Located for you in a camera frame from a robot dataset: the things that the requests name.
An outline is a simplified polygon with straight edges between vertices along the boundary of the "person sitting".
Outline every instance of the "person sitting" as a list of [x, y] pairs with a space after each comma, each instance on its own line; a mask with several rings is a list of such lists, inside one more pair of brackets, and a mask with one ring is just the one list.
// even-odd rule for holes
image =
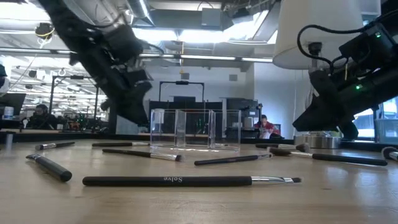
[[260, 139], [269, 139], [270, 135], [274, 132], [275, 126], [268, 122], [266, 115], [261, 115], [261, 121], [254, 125], [254, 128], [260, 130]]
[[29, 118], [28, 128], [32, 129], [56, 129], [57, 119], [54, 115], [49, 114], [47, 106], [37, 105], [35, 113]]

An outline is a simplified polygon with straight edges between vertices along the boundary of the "computer monitor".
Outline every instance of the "computer monitor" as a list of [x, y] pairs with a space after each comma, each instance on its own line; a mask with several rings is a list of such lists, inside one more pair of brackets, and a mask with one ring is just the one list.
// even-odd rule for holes
[[0, 97], [0, 113], [4, 114], [4, 107], [11, 106], [14, 108], [14, 116], [19, 115], [24, 104], [25, 93], [6, 93]]

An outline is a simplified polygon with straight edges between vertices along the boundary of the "white lampshade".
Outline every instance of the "white lampshade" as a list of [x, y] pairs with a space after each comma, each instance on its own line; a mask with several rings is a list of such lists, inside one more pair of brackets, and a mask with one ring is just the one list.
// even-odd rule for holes
[[[353, 30], [363, 27], [357, 0], [283, 0], [273, 63], [281, 68], [306, 70], [311, 59], [302, 55], [297, 47], [297, 34], [305, 26], [315, 24], [334, 30]], [[341, 55], [338, 47], [359, 34], [330, 34], [307, 29], [301, 37], [303, 48], [321, 42], [321, 57], [329, 60]], [[319, 67], [328, 66], [320, 63]]]

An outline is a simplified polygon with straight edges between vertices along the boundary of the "workbench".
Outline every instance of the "workbench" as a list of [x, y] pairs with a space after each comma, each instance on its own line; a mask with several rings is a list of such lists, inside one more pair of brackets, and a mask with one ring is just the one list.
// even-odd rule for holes
[[[14, 143], [0, 151], [1, 223], [396, 223], [398, 163], [386, 167], [273, 157], [251, 162], [195, 167], [193, 161], [265, 153], [253, 145], [241, 152], [158, 148], [181, 154], [182, 162], [102, 153], [94, 142], [39, 151], [73, 174], [61, 183], [25, 159], [37, 142]], [[119, 147], [149, 151], [150, 147]], [[345, 156], [381, 158], [380, 153], [318, 150]], [[249, 187], [85, 187], [85, 176], [251, 175], [301, 177], [301, 184]]]

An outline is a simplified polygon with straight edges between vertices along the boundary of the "person in red shirt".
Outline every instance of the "person in red shirt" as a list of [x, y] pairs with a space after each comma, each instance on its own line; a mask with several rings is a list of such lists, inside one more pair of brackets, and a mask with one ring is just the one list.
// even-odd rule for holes
[[266, 115], [261, 115], [261, 121], [254, 125], [254, 127], [260, 130], [260, 139], [269, 139], [269, 136], [274, 132], [275, 128], [272, 123], [268, 122]]

